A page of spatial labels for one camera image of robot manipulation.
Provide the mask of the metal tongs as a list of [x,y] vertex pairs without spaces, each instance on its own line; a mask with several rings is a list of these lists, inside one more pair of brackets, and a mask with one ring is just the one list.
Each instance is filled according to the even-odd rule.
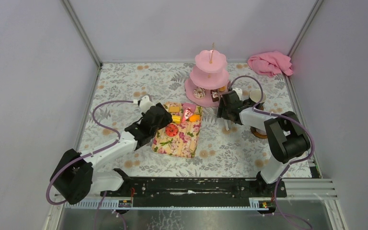
[[229,130],[231,129],[230,121],[229,121],[229,120],[227,120],[227,119],[224,119],[224,120],[223,120],[223,122],[224,122],[224,125],[225,125],[225,129],[226,129],[227,131],[229,131]]

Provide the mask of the orange round pastry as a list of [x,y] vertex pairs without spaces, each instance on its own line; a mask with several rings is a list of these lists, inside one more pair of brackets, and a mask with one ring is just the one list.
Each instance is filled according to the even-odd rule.
[[219,92],[225,92],[225,91],[226,91],[226,89],[227,89],[227,87],[226,87],[226,86],[222,86],[222,87],[220,87],[220,88],[218,89],[218,91],[219,91]]

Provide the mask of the chocolate cake piece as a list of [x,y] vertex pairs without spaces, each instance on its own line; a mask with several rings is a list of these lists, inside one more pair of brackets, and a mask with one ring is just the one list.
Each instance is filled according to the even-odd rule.
[[217,91],[211,91],[211,100],[212,102],[218,102],[219,101],[219,93]]

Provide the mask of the red donut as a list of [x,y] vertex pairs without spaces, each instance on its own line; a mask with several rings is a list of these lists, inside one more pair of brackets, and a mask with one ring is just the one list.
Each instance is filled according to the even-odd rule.
[[177,136],[179,133],[179,128],[178,126],[176,126],[175,124],[168,124],[166,127],[165,127],[165,134],[168,136],[168,137],[175,137]]

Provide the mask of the black mug white inside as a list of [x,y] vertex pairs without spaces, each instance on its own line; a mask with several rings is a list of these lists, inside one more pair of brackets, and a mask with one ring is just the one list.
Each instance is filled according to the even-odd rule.
[[261,90],[256,89],[256,90],[250,91],[249,99],[250,99],[250,103],[251,103],[252,106],[255,105],[255,107],[257,109],[263,110],[264,109],[264,103],[267,100],[267,96]]

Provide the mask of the floral dessert tray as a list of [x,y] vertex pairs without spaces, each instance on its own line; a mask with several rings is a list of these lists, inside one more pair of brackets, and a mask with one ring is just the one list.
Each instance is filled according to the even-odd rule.
[[[166,102],[163,106],[168,111],[170,106],[180,106],[179,113],[170,113],[171,115],[183,115],[183,103],[176,102]],[[194,114],[201,115],[202,120],[203,108],[201,106],[196,106]],[[181,122],[180,124],[175,124],[179,128],[179,133],[175,137],[168,137],[165,134],[165,128],[157,131],[156,137],[151,146],[152,150],[159,154],[166,154],[175,157],[182,158],[193,158],[195,156],[196,148],[199,140],[199,133],[201,129],[201,120],[197,122]]]

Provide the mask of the chocolate drizzle donut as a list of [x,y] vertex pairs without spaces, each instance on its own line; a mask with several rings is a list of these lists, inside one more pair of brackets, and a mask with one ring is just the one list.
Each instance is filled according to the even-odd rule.
[[193,96],[197,99],[202,99],[204,98],[206,95],[206,91],[205,89],[201,88],[201,87],[196,87],[193,90]]

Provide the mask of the brown wooden saucer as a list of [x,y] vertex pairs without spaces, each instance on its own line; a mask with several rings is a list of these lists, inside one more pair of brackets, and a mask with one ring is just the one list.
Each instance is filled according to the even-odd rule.
[[251,127],[251,133],[257,138],[267,139],[267,133],[264,130]]

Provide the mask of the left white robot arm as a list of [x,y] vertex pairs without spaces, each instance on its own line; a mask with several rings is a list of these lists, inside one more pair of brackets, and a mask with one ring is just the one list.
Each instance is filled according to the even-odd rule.
[[89,194],[102,191],[112,191],[118,197],[128,194],[130,185],[125,181],[125,176],[114,170],[99,170],[115,158],[147,145],[160,129],[173,121],[172,115],[161,103],[148,102],[140,109],[142,117],[126,127],[117,140],[108,141],[92,150],[77,152],[69,149],[63,154],[46,190],[46,199],[50,204],[60,204],[50,198],[52,187],[72,205]]

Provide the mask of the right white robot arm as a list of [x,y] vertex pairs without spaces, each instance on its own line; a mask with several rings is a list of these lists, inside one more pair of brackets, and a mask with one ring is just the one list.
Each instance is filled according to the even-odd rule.
[[310,134],[295,113],[275,114],[260,110],[257,105],[240,100],[234,90],[221,95],[217,117],[266,133],[272,157],[258,173],[256,178],[260,181],[255,185],[257,194],[262,197],[270,196],[275,190],[273,183],[285,174],[288,166],[314,147]]

